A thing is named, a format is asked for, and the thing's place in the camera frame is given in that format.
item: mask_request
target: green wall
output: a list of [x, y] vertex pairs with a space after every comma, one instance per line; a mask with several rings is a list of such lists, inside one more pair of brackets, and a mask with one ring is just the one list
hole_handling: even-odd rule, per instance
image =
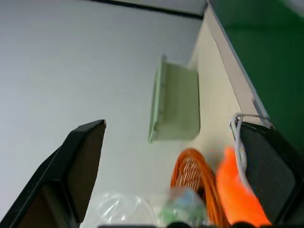
[[278, 131], [304, 152], [304, 20], [278, 0], [217, 0], [214, 11]]

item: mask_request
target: black trim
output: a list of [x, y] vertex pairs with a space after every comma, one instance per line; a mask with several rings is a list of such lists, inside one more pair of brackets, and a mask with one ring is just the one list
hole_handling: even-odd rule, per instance
[[100, 3], [106, 3], [106, 4], [116, 5], [116, 6], [135, 8], [135, 9], [139, 9], [139, 10], [148, 10], [148, 11], [154, 11], [154, 12], [159, 12], [159, 13], [166, 13], [166, 14], [170, 14], [170, 15], [192, 18], [192, 19], [203, 20], [203, 18], [204, 18], [203, 14], [202, 15], [192, 14], [192, 13], [186, 13], [186, 12], [181, 12], [181, 11], [174, 11], [174, 10], [170, 10], [170, 9], [162, 9], [162, 8], [156, 8], [156, 7], [152, 7], [152, 6], [144, 6], [144, 5], [137, 5], [137, 4], [128, 3], [128, 2], [115, 1], [115, 0], [91, 0], [91, 1], [96, 1], [96, 2], [100, 2]]

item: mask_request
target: clear plastic bag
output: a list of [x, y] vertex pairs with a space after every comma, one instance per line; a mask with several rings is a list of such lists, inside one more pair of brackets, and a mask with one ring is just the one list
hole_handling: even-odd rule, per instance
[[192, 227], [208, 224], [206, 205], [187, 188], [139, 197], [105, 193], [99, 197], [99, 224], [154, 225], [164, 227], [182, 221]]

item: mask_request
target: light green box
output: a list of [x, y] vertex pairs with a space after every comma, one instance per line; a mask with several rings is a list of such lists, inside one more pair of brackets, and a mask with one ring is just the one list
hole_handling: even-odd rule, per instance
[[149, 142], [191, 140], [200, 131], [198, 73], [162, 61], [156, 72]]

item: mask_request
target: orange glove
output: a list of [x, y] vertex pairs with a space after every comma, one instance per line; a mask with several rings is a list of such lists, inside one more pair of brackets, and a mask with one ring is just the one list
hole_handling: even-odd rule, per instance
[[271, 224], [258, 198], [249, 192], [239, 179], [232, 147], [225, 149], [225, 158], [218, 168], [216, 179], [221, 204], [230, 224], [241, 221], [256, 227]]

